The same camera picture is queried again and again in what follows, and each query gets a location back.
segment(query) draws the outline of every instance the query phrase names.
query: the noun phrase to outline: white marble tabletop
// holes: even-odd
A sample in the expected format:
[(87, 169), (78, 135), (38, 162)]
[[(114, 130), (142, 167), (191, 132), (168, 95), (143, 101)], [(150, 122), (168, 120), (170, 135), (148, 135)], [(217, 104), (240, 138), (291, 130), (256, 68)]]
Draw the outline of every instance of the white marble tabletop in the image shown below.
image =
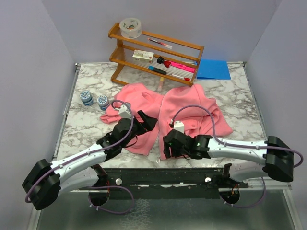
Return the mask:
[[(118, 93), (122, 85), (112, 83), (110, 78), (116, 69), (116, 63), (82, 64), (79, 77), (69, 108), (69, 113), (60, 143), (57, 159), (63, 159), (91, 146), (97, 139), (110, 132), (114, 124), (104, 124), (100, 119), (103, 112), (96, 103), (97, 96), (105, 94), (109, 97)], [(229, 64), (231, 80), (195, 80), (195, 84), (204, 87), (207, 97), (214, 97), (226, 121), (234, 132), (225, 137), (233, 140), (254, 141), (264, 138), (260, 120), (252, 98), (243, 64)], [(130, 67), (124, 67), (118, 79), (128, 83), (143, 83), (148, 89), (156, 90), (160, 78)], [(174, 87), (184, 86), (181, 83), (166, 79), (162, 94)], [(91, 107), (83, 105), (80, 92), (89, 90), (95, 104)], [(182, 167), (223, 167), (224, 164), (242, 162), (229, 158), (219, 159), (168, 159), (157, 163), (160, 156), (158, 141), (148, 156), (133, 154), (123, 149), (122, 153), (104, 162), (104, 168), (182, 168)]]

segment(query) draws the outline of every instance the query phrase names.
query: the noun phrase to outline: can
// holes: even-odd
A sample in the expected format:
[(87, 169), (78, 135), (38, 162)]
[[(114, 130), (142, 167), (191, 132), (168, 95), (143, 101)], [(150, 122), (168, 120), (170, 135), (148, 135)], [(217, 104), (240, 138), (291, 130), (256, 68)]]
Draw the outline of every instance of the can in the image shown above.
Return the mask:
[(105, 111), (110, 105), (110, 101), (109, 101), (108, 97), (105, 96), (105, 95), (98, 96), (97, 97), (97, 103), (98, 103), (98, 105), (99, 105), (99, 107), (102, 111)]
[(91, 92), (83, 91), (80, 93), (80, 99), (85, 106), (92, 106), (94, 104), (94, 100)]

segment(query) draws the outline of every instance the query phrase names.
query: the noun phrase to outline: pink object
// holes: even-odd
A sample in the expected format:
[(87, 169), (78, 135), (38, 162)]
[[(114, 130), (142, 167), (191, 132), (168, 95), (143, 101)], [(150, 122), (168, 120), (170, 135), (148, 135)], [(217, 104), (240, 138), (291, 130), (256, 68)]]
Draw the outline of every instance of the pink object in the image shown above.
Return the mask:
[[(171, 89), (162, 100), (159, 114), (159, 145), (161, 159), (165, 160), (163, 154), (163, 137), (171, 130), (169, 123), (175, 113), (186, 105), (196, 104), (208, 109), (215, 123), (215, 132), (218, 136), (229, 135), (233, 132), (227, 124), (222, 112), (216, 104), (216, 99), (207, 98), (201, 85), (194, 84), (191, 87), (185, 86)], [(185, 134), (195, 137), (198, 134), (212, 135), (212, 122), (210, 116), (199, 108), (187, 108), (181, 111), (176, 120), (180, 120), (185, 125)]]
[(185, 66), (185, 65), (182, 65), (182, 64), (179, 64), (179, 63), (176, 63), (176, 62), (172, 62), (172, 61), (169, 61), (169, 62), (171, 63), (171, 66), (173, 66), (173, 67), (183, 69), (183, 70), (191, 72), (191, 73), (194, 73), (194, 71), (195, 71), (195, 69), (192, 68), (192, 67), (188, 67), (188, 66)]
[[(114, 96), (114, 98), (131, 103), (131, 109), (133, 114), (139, 121), (142, 121), (137, 114), (139, 110), (143, 110), (143, 112), (148, 116), (158, 118), (163, 95), (148, 90), (143, 84), (137, 83), (125, 85), (121, 89), (121, 91)], [(114, 103), (114, 106), (120, 107), (121, 104)], [(109, 106), (106, 109), (106, 113), (100, 116), (100, 119), (104, 123), (109, 124), (115, 121), (119, 121), (120, 116), (118, 115), (118, 111), (114, 110), (111, 106)], [(159, 125), (157, 123), (153, 131), (139, 136), (137, 143), (127, 148), (127, 150), (129, 152), (147, 156), (150, 149), (153, 147), (155, 140), (157, 139), (158, 133)]]
[[(214, 98), (207, 98), (200, 85), (171, 89), (166, 95), (161, 95), (146, 89), (143, 84), (129, 84), (124, 86), (115, 95), (115, 99), (131, 103), (133, 114), (139, 120), (140, 118), (137, 114), (139, 110), (143, 110), (148, 116), (158, 118), (158, 123), (152, 132), (139, 136), (137, 143), (127, 148), (128, 151), (133, 153), (148, 155), (159, 134), (161, 159), (166, 159), (163, 154), (163, 136), (166, 136), (171, 130), (168, 124), (175, 113), (186, 105), (196, 104), (207, 108), (213, 114), (216, 134), (218, 136), (229, 135), (233, 132), (218, 108), (216, 100)], [(111, 123), (119, 121), (120, 117), (118, 111), (110, 106), (100, 119), (105, 123)], [(187, 135), (192, 137), (198, 134), (212, 135), (210, 116), (201, 109), (187, 108), (179, 113), (176, 119), (181, 120), (185, 124)]]

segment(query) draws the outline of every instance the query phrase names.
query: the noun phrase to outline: wooden rack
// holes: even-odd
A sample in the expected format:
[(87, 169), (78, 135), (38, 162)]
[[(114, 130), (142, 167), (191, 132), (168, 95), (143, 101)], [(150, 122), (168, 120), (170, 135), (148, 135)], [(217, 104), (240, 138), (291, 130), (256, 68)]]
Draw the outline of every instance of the wooden rack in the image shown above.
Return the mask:
[[(116, 71), (114, 72), (114, 74), (111, 77), (111, 81), (119, 83), (119, 84), (123, 84), (123, 85), (128, 84), (127, 82), (118, 80), (117, 76), (119, 75), (119, 73), (121, 72), (121, 70), (123, 69), (124, 66), (129, 66), (129, 67), (132, 67), (132, 68), (135, 68), (135, 69), (139, 69), (139, 70), (157, 75), (159, 77), (168, 78), (170, 80), (178, 81), (178, 82), (181, 82), (183, 84), (192, 86), (193, 83), (194, 83), (194, 80), (196, 78), (196, 73), (197, 73), (198, 66), (199, 66), (200, 61), (201, 61), (201, 56), (202, 56), (202, 52), (204, 50), (204, 46), (198, 46), (198, 45), (195, 45), (195, 44), (192, 44), (192, 43), (180, 41), (180, 40), (173, 39), (173, 38), (166, 37), (166, 36), (162, 36), (162, 35), (159, 35), (159, 34), (154, 34), (154, 33), (148, 32), (148, 31), (142, 31), (142, 35), (157, 38), (157, 39), (160, 39), (160, 40), (165, 40), (165, 41), (168, 41), (168, 42), (171, 42), (171, 43), (174, 43), (174, 44), (178, 44), (178, 45), (181, 45), (181, 46), (186, 46), (186, 47), (189, 47), (189, 48), (192, 48), (192, 49), (196, 49), (196, 50), (199, 50), (199, 53), (198, 53), (197, 57), (193, 57), (193, 56), (190, 56), (190, 55), (186, 55), (186, 54), (183, 54), (183, 53), (173, 51), (171, 49), (163, 48), (162, 46), (154, 46), (152, 44), (148, 44), (146, 42), (138, 41), (136, 39), (127, 39), (127, 38), (120, 35), (119, 23), (116, 23), (108, 33), (109, 38), (117, 39), (117, 46), (116, 46), (116, 49), (113, 51), (113, 53), (110, 56), (110, 61), (116, 62), (118, 65), (117, 65)], [(139, 45), (139, 46), (143, 46), (145, 48), (160, 51), (160, 52), (162, 52), (162, 55), (155, 53), (152, 64), (134, 61), (133, 58), (132, 58), (134, 50), (136, 50), (136, 49), (141, 50), (141, 48), (134, 48), (132, 46), (124, 45), (123, 41), (128, 42), (128, 43), (132, 43), (132, 44), (136, 44), (136, 45)], [(185, 59), (191, 60), (193, 62), (196, 62), (197, 64), (194, 65), (194, 64), (183, 62), (181, 60), (177, 60), (175, 58), (166, 57), (166, 56), (164, 56), (164, 53), (165, 54), (171, 54), (171, 55), (179, 57), (179, 58), (185, 58)], [(192, 68), (195, 69), (195, 71), (194, 71), (194, 73), (191, 73), (191, 72), (188, 72), (188, 71), (185, 71), (185, 70), (182, 70), (182, 69), (178, 69), (178, 68), (172, 68), (172, 70), (167, 69), (166, 67), (164, 67), (163, 64), (160, 65), (156, 62), (156, 60), (159, 56), (162, 56), (165, 60), (173, 61), (173, 62), (176, 62), (176, 63), (180, 63), (180, 64), (183, 64), (183, 65), (192, 67)], [(160, 73), (157, 73), (157, 72), (153, 72), (153, 71), (148, 69), (149, 65), (157, 67), (157, 68), (162, 69), (162, 70), (165, 70), (168, 73), (177, 74), (177, 75), (183, 76), (183, 77), (189, 77), (189, 78), (191, 78), (191, 80), (185, 81), (185, 80), (173, 77), (171, 75), (163, 75), (163, 74), (160, 74)]]

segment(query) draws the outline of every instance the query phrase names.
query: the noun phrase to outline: roll of clear tape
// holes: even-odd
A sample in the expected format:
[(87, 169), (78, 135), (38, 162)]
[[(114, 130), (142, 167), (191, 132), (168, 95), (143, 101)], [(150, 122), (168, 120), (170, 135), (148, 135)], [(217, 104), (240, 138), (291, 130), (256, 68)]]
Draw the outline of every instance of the roll of clear tape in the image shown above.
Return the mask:
[(121, 35), (128, 39), (134, 39), (142, 34), (141, 21), (136, 18), (126, 18), (119, 24)]

